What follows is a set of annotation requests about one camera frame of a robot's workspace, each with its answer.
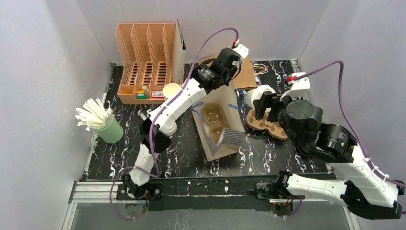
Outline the blue checkered paper bag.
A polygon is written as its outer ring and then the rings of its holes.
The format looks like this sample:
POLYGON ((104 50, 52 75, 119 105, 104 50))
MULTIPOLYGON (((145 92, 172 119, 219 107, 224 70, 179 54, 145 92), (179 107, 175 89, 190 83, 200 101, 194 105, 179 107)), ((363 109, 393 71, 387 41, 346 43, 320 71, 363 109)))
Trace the blue checkered paper bag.
POLYGON ((191 109, 207 161, 238 152, 246 130, 232 83, 211 91, 191 109))

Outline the red sugar packet box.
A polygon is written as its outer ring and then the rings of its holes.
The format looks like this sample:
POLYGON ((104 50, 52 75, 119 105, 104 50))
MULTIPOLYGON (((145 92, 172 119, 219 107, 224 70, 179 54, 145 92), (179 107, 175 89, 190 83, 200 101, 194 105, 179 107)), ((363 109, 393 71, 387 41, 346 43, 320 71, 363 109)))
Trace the red sugar packet box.
POLYGON ((165 99, 162 91, 152 91, 151 98, 153 99, 165 99))

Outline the green yellow packets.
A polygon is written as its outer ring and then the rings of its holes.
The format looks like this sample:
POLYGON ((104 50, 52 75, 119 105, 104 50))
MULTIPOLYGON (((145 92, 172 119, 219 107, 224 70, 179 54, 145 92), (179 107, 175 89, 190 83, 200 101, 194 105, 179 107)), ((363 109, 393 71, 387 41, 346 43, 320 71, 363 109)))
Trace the green yellow packets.
POLYGON ((150 95, 150 90, 147 86, 142 86, 140 90, 137 90, 136 97, 139 100, 146 100, 150 95))

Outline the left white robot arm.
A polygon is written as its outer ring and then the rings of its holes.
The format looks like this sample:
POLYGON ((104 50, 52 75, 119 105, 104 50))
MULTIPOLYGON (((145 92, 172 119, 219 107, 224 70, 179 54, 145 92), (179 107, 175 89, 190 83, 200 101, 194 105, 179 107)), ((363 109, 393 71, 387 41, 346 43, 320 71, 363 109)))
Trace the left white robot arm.
POLYGON ((176 94, 147 115, 140 114, 139 131, 143 136, 139 152, 130 173, 122 180, 128 191, 139 200, 146 197, 143 187, 150 178, 152 168, 159 169, 157 156, 171 145, 176 120, 197 101, 222 86, 229 86, 234 76, 241 72, 249 49, 242 44, 220 51, 211 65, 206 61, 192 65, 187 79, 176 94))

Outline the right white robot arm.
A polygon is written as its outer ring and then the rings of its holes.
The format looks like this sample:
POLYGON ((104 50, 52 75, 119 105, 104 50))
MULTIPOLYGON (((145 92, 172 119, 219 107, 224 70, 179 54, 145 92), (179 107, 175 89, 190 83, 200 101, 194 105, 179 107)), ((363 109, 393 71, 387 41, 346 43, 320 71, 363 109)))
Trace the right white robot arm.
POLYGON ((267 115, 268 121, 278 123, 302 157, 322 160, 342 176, 341 180, 327 181, 281 171, 273 183, 260 190, 261 196, 309 196, 339 204, 364 219, 401 218, 397 199, 405 192, 404 183, 380 178, 357 139, 343 126, 324 123, 320 107, 271 91, 264 91, 249 105, 257 119, 267 115))

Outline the brown kraft paper bags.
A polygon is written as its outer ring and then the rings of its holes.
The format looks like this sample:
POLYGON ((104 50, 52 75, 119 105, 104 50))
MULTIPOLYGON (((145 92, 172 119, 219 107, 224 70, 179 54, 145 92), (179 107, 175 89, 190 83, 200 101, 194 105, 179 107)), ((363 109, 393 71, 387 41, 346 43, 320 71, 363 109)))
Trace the brown kraft paper bags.
POLYGON ((232 89, 253 89, 256 87, 254 70, 251 62, 242 62, 240 69, 236 72, 229 85, 215 86, 215 73, 211 70, 211 64, 216 58, 202 61, 194 70, 192 78, 198 82, 200 88, 207 94, 220 91, 226 88, 232 89))

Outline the green cup of straws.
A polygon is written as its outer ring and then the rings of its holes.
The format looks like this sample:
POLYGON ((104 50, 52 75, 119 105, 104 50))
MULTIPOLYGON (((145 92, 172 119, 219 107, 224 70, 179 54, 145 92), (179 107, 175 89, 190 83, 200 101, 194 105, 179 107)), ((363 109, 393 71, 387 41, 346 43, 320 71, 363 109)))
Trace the green cup of straws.
POLYGON ((104 107, 100 98, 90 98, 82 107, 77 107, 75 118, 78 126, 85 126, 87 131, 94 131, 108 144, 119 141, 124 135, 124 130, 115 118, 112 108, 104 107))

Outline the brown pulp cup carrier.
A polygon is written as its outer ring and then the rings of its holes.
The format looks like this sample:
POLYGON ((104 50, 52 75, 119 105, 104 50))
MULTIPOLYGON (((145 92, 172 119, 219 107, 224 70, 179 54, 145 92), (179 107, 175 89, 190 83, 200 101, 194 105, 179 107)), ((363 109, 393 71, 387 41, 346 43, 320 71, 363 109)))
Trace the brown pulp cup carrier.
POLYGON ((255 110, 251 109, 246 115, 246 125, 254 130, 267 131, 272 137, 286 140, 288 137, 278 122, 268 121, 268 113, 262 119, 255 118, 255 110))

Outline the stack of white cup lids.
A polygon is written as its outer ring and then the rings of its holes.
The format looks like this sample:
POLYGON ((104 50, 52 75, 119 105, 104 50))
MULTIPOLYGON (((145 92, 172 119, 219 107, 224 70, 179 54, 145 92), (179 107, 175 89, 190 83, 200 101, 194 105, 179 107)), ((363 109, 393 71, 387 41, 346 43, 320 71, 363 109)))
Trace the stack of white cup lids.
POLYGON ((176 131, 177 131, 177 124, 174 122, 174 123, 166 126, 165 134, 167 136, 173 136, 176 131))

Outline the stack of white paper cups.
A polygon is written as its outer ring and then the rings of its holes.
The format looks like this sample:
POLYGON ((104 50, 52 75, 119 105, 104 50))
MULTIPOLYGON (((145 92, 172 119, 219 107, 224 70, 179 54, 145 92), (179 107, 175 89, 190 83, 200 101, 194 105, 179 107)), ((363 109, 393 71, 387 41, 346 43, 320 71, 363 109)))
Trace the stack of white paper cups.
POLYGON ((162 94, 165 98, 165 100, 173 97, 174 95, 177 94, 177 92, 181 89, 181 86, 177 83, 169 83, 164 86, 162 89, 162 94))

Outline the orange plastic file rack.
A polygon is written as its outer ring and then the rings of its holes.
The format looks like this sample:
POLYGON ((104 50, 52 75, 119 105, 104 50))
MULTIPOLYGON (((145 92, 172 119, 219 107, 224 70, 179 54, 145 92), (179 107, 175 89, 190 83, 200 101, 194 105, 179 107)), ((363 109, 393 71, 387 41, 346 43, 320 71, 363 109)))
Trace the orange plastic file rack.
POLYGON ((162 91, 171 80, 171 60, 175 23, 120 23, 115 37, 123 63, 117 95, 123 104, 161 104, 164 99, 151 98, 152 91, 162 91), (146 100, 136 97, 147 86, 146 100))

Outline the grey folder in rack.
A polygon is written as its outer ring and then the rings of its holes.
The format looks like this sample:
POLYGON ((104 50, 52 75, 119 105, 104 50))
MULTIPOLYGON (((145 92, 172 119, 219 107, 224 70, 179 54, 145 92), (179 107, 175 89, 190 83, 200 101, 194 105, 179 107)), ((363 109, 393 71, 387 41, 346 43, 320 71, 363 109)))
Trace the grey folder in rack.
POLYGON ((176 21, 174 44, 171 60, 171 80, 173 83, 181 85, 183 80, 184 61, 186 57, 186 45, 180 28, 179 20, 176 21))

